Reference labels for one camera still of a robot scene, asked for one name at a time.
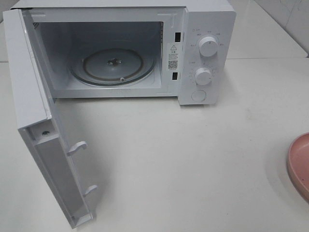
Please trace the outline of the round white door release button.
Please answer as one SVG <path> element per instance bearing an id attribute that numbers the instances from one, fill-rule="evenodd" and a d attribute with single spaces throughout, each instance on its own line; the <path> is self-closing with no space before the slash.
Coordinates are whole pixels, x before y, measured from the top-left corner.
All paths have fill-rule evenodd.
<path id="1" fill-rule="evenodd" d="M 206 92 L 203 90 L 196 90 L 192 93 L 191 98 L 193 101 L 202 102 L 206 99 Z"/>

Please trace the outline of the white microwave door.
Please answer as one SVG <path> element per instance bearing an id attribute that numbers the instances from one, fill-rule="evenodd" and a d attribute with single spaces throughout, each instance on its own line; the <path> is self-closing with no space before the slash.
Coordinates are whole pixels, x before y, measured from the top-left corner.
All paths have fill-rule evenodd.
<path id="1" fill-rule="evenodd" d="M 93 219 L 73 162 L 84 141 L 69 145 L 47 83 L 48 59 L 38 36 L 41 24 L 28 10 L 3 13 L 17 129 L 72 228 Z"/>

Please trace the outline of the white warning label sticker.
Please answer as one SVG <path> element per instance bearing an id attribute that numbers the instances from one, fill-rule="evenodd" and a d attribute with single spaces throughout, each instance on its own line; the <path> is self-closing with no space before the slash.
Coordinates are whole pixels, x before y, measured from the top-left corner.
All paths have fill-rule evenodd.
<path id="1" fill-rule="evenodd" d="M 176 43 L 168 43 L 167 45 L 167 69 L 169 71 L 178 69 L 179 49 Z"/>

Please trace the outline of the white timer knob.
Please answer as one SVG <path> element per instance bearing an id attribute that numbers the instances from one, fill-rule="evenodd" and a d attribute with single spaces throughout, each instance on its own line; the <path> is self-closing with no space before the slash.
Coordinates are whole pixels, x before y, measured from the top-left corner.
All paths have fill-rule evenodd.
<path id="1" fill-rule="evenodd" d="M 199 68 L 195 72 L 197 85 L 205 86 L 212 81 L 212 72 L 208 68 Z"/>

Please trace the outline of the pink round plate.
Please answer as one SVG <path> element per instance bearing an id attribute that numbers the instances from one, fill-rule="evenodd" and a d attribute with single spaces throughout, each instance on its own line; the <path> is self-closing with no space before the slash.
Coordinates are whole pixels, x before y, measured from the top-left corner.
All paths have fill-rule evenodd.
<path id="1" fill-rule="evenodd" d="M 298 193 L 309 202 L 309 133 L 298 136 L 287 154 L 287 171 Z"/>

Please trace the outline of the glass microwave turntable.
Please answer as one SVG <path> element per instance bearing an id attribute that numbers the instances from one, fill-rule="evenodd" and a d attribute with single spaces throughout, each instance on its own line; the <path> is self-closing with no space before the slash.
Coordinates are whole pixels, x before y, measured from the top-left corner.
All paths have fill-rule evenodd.
<path id="1" fill-rule="evenodd" d="M 84 53 L 72 60 L 71 74 L 95 86 L 121 86 L 147 76 L 155 67 L 155 58 L 127 48 L 101 49 Z"/>

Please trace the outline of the white microwave oven body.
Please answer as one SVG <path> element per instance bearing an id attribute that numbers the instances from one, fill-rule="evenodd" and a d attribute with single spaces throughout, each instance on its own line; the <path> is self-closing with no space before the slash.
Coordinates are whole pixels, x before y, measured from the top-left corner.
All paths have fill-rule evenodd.
<path id="1" fill-rule="evenodd" d="M 236 12 L 226 0 L 21 0 L 10 10 L 28 10 L 41 24 L 38 36 L 48 59 L 53 98 L 177 97 L 179 104 L 213 104 L 225 65 Z M 213 35 L 218 50 L 199 53 L 201 38 Z M 167 45 L 179 49 L 178 69 L 167 69 Z M 121 86 L 95 86 L 76 79 L 69 65 L 77 56 L 127 48 L 155 58 L 144 78 Z M 208 68 L 212 81 L 197 85 L 195 72 Z M 196 90 L 206 92 L 193 101 Z"/>

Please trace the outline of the upper white power knob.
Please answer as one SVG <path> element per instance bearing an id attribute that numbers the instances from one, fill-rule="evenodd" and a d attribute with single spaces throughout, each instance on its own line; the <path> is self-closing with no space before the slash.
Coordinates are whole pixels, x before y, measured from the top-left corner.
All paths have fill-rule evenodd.
<path id="1" fill-rule="evenodd" d="M 203 57 L 211 57 L 218 50 L 218 40 L 213 35 L 207 35 L 199 40 L 198 48 Z"/>

